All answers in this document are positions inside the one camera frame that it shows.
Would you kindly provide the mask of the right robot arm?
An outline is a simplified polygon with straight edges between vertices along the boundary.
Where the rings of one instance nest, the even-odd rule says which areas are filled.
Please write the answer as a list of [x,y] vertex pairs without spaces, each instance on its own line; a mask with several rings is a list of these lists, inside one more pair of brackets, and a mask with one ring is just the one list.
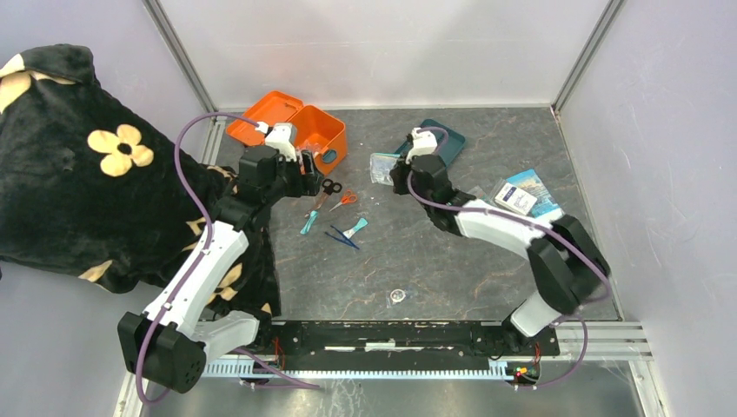
[[534,292],[501,324],[502,344],[525,354],[544,328],[611,294],[608,262],[571,215],[546,222],[494,207],[454,187],[436,127],[414,128],[390,171],[393,190],[412,195],[430,221],[453,235],[492,243],[527,260]]

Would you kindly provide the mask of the small items teal-header bag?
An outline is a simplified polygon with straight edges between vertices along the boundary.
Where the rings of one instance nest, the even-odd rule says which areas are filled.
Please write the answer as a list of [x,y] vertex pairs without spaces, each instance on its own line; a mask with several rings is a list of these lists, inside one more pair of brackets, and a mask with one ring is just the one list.
[[372,183],[392,186],[391,170],[395,167],[399,154],[372,153],[369,158],[369,174]]

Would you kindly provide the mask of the blue cotton pad packet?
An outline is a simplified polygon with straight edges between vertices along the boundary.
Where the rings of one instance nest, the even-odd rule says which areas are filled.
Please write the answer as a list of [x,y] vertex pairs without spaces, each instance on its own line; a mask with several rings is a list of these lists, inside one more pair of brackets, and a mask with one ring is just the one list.
[[548,188],[544,185],[542,179],[534,169],[528,169],[512,175],[507,181],[536,198],[536,202],[528,212],[528,216],[551,222],[564,215],[561,206],[550,194]]

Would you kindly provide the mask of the beige bandage clear bag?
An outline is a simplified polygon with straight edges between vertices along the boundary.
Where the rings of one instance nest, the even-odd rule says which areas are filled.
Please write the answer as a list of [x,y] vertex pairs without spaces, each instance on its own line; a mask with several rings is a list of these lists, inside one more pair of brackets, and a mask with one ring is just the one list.
[[488,202],[488,194],[480,186],[474,186],[468,193],[479,200]]

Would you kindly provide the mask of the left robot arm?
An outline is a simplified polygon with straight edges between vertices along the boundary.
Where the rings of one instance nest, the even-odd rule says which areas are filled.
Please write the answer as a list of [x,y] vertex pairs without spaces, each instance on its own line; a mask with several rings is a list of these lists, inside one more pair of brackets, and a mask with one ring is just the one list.
[[142,313],[127,313],[118,323],[125,364],[145,405],[155,404],[145,382],[184,394],[212,361],[238,348],[262,354],[272,345],[271,319],[263,311],[231,311],[216,321],[199,321],[250,238],[268,226],[272,207],[284,197],[315,196],[321,189],[324,177],[312,155],[295,149],[293,124],[257,122],[256,131],[265,140],[242,155],[237,191],[228,192],[211,210],[186,178],[180,179],[203,214],[205,230],[162,293]]

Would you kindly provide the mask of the white blue box bag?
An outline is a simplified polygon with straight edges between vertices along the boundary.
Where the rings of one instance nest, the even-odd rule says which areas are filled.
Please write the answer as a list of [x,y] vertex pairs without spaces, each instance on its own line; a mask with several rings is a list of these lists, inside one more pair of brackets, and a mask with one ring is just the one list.
[[491,193],[491,202],[500,209],[517,215],[534,216],[537,198],[507,180],[498,181]]

